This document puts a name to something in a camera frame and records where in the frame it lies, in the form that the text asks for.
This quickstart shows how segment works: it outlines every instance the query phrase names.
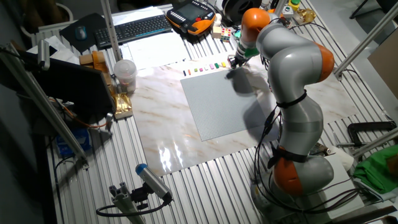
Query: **keyboard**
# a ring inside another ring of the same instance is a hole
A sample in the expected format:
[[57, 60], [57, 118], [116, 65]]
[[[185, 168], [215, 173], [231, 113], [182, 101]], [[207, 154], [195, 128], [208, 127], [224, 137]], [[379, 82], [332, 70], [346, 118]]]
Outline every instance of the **keyboard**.
[[[122, 44], [164, 32], [171, 32], [172, 26], [167, 21], [166, 16], [161, 15], [117, 25], [114, 29], [118, 43]], [[96, 30], [94, 34], [98, 48], [103, 49], [111, 46], [107, 28]]]

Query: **marble table surface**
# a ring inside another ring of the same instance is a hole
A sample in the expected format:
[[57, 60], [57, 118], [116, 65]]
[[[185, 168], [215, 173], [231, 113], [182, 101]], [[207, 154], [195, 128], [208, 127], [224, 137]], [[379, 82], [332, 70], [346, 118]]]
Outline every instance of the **marble table surface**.
[[[220, 67], [217, 71], [230, 70], [226, 60], [228, 54], [233, 53], [139, 71], [137, 89], [131, 96], [133, 115], [148, 166], [155, 174], [162, 176], [257, 145], [263, 126], [202, 142], [180, 82], [184, 78], [215, 72], [210, 68], [203, 69], [203, 72], [193, 71], [210, 63], [225, 62], [227, 67]], [[246, 74], [267, 116], [275, 107], [275, 99], [259, 57], [252, 58], [239, 72]], [[325, 123], [357, 113], [344, 88], [332, 75], [306, 89], [308, 96], [321, 106]], [[274, 125], [266, 141], [276, 137], [277, 125]]]

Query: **metal rod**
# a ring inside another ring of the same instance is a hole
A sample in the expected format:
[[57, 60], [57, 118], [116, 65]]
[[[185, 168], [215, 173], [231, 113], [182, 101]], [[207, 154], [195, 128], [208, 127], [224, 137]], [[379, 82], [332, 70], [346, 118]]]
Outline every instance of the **metal rod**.
[[368, 36], [359, 43], [355, 49], [343, 60], [343, 62], [335, 70], [336, 77], [341, 80], [341, 73], [347, 66], [367, 47], [372, 40], [387, 26], [387, 24], [398, 15], [398, 2], [390, 9], [390, 11], [380, 20], [379, 23], [370, 31]]
[[[7, 50], [18, 54], [17, 50], [12, 45], [7, 46]], [[15, 76], [17, 81], [22, 85], [27, 94], [33, 99], [34, 103], [39, 107], [44, 116], [50, 121], [52, 126], [57, 130], [59, 135], [64, 138], [65, 142], [71, 148], [73, 153], [80, 158], [86, 160], [86, 154], [81, 148], [80, 144], [69, 130], [68, 126], [63, 122], [59, 113], [50, 104], [49, 99], [45, 95], [43, 89], [37, 83], [33, 74], [25, 70], [21, 60], [15, 56], [7, 53], [1, 53], [0, 59], [4, 62], [7, 68]]]
[[358, 158], [359, 156], [362, 156], [366, 152], [369, 152], [370, 150], [374, 149], [375, 147], [378, 147], [381, 144], [384, 144], [385, 142], [391, 141], [396, 137], [398, 137], [398, 128], [389, 131], [387, 134], [383, 134], [381, 137], [378, 137], [376, 140], [359, 148], [357, 151], [353, 153], [353, 156], [354, 158]]
[[122, 60], [122, 56], [120, 54], [118, 38], [116, 37], [116, 31], [113, 26], [111, 7], [109, 6], [108, 0], [101, 0], [101, 5], [102, 5], [102, 10], [104, 11], [106, 27], [108, 28], [109, 39], [112, 44], [113, 54], [116, 59], [116, 62], [118, 62]]
[[[369, 144], [368, 142], [362, 142], [362, 146]], [[336, 147], [354, 147], [355, 143], [353, 142], [346, 142], [346, 143], [337, 143]]]
[[289, 0], [279, 0], [278, 5], [276, 5], [276, 9], [275, 9], [275, 15], [277, 15], [278, 17], [280, 17], [280, 14], [282, 13], [282, 11], [284, 10], [284, 7], [286, 6], [286, 4], [288, 3]]

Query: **computer mouse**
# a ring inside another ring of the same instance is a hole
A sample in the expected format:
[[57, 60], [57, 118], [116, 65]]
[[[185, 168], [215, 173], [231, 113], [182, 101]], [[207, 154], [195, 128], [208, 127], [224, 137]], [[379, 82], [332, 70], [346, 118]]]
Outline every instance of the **computer mouse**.
[[84, 26], [76, 27], [75, 37], [76, 37], [76, 40], [87, 39], [86, 27], [84, 27]]

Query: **slotted aluminum table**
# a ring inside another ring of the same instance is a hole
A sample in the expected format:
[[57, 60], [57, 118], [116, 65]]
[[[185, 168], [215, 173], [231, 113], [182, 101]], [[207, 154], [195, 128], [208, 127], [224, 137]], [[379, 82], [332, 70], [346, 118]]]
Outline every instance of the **slotted aluminum table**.
[[[314, 9], [306, 0], [303, 0], [301, 5], [303, 8]], [[171, 5], [160, 8], [166, 11]], [[326, 27], [319, 14], [314, 22]], [[68, 24], [41, 28], [32, 39], [33, 45], [36, 45], [40, 39], [56, 35], [67, 47], [70, 47], [59, 34], [59, 30]], [[346, 57], [346, 53], [326, 31], [315, 26], [302, 26], [295, 28], [294, 31], [310, 37], [334, 52], [336, 67]], [[195, 39], [194, 44], [185, 39], [183, 41], [190, 59], [236, 50], [237, 44], [234, 40], [231, 43], [221, 43], [219, 40], [213, 40], [210, 35]], [[92, 50], [96, 50], [96, 47], [84, 53], [88, 54]], [[80, 53], [76, 49], [72, 48], [72, 51], [79, 56]], [[104, 52], [110, 72], [113, 73], [112, 68], [115, 64], [113, 52], [110, 49]], [[320, 139], [320, 143], [326, 146], [336, 144], [334, 133], [339, 142], [349, 142], [346, 129], [351, 123], [387, 121], [380, 102], [359, 75], [344, 72], [341, 84], [359, 113], [326, 125]], [[50, 169], [58, 223], [129, 223], [127, 218], [105, 218], [95, 213], [97, 208], [112, 204], [108, 190], [110, 185], [126, 182], [130, 190], [142, 186], [142, 180], [136, 175], [135, 167], [137, 164], [146, 163], [146, 159], [134, 117], [114, 121], [111, 132], [110, 139], [104, 139], [101, 134], [93, 135], [94, 149], [88, 157], [89, 169], [76, 167], [73, 162], [61, 164], [56, 174]], [[360, 133], [359, 137], [364, 142], [370, 142], [384, 133], [386, 132], [371, 131]], [[380, 149], [382, 148], [375, 148], [364, 156], [368, 157]], [[55, 167], [62, 159], [55, 151], [53, 146], [47, 149], [50, 167]], [[265, 160], [269, 155], [263, 151], [262, 156]], [[262, 223], [249, 191], [253, 175], [253, 159], [254, 148], [250, 148], [161, 177], [172, 190], [175, 200], [171, 206], [144, 215], [146, 222]], [[55, 184], [55, 177], [59, 180], [59, 187]], [[149, 197], [150, 208], [159, 205], [160, 201], [156, 196]], [[115, 213], [116, 210], [112, 209], [109, 212]]]

